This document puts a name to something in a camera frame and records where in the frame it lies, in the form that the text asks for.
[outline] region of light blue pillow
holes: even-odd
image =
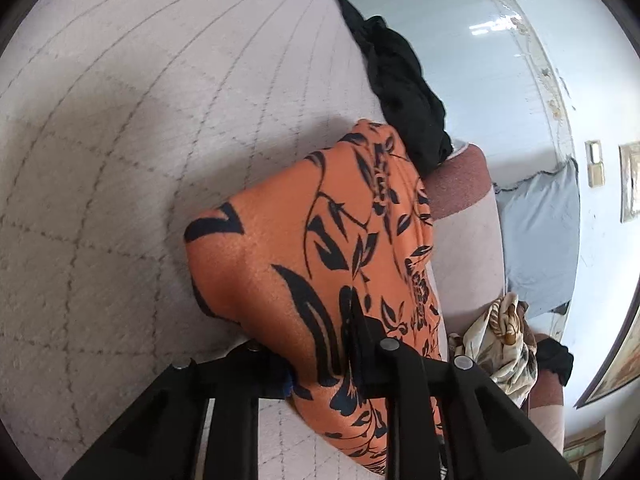
[[[527,318],[569,302],[580,240],[580,192],[575,160],[513,187],[494,186],[506,290],[529,303]]]

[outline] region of sofa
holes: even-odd
[[[474,144],[454,152],[423,182],[434,219],[428,274],[442,314],[439,343],[446,359],[447,335],[463,335],[505,293],[500,220],[484,154]],[[564,445],[562,404],[558,376],[540,370],[523,407],[559,452]]]

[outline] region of tripod screw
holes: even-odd
[[[387,350],[388,352],[392,352],[393,350],[398,350],[400,348],[400,343],[398,342],[398,339],[385,337],[382,341],[380,341],[380,348],[382,348],[383,350]]]
[[[246,344],[246,348],[251,352],[259,352],[262,350],[262,345],[255,339],[250,339]]]
[[[474,365],[474,362],[466,355],[459,355],[458,357],[453,359],[453,364],[455,364],[461,370],[469,370],[469,368]]]
[[[190,364],[191,364],[191,358],[186,356],[176,357],[171,362],[171,366],[174,367],[176,370],[183,370],[184,368],[189,368]]]

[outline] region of white wall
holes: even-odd
[[[625,319],[640,276],[640,220],[620,223],[618,146],[640,140],[640,60],[600,0],[520,0],[564,92],[580,168],[580,257],[562,342],[575,355],[566,432],[600,420],[635,386],[575,410]],[[591,189],[584,142],[602,141],[607,184]]]
[[[605,418],[604,451],[602,453],[601,473],[604,473],[613,459],[618,456],[626,440],[636,427],[640,418],[640,388],[629,396],[617,409],[607,413]]]
[[[390,25],[414,44],[425,79],[447,106],[453,135],[477,141],[495,165],[500,161],[492,159],[492,150],[498,154],[510,132],[514,144],[508,156],[535,158],[537,148],[520,134],[526,130],[526,137],[539,139],[542,146],[543,116],[539,107],[527,116],[522,108],[504,106],[520,98],[537,106],[527,94],[527,74],[514,76],[517,69],[508,60],[514,54],[499,41],[505,37],[496,35],[495,41],[481,44],[451,32],[454,25],[462,31],[464,23],[481,23],[479,14],[490,14],[486,0],[352,1],[367,15],[389,17]],[[580,410],[572,408],[609,352],[640,276],[640,220],[620,223],[618,153],[620,144],[640,140],[640,60],[600,0],[517,2],[566,86],[562,96],[580,170],[580,257],[562,339],[575,355],[574,373],[564,392],[566,430],[571,435],[601,420],[635,387]],[[507,96],[505,89],[517,95]],[[587,181],[584,142],[592,139],[602,141],[607,184],[600,189],[589,188]],[[538,165],[549,163],[542,158]]]

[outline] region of light switch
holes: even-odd
[[[588,140],[587,148],[587,172],[589,175],[589,186],[604,186],[604,162],[602,161],[602,146],[599,140]]]

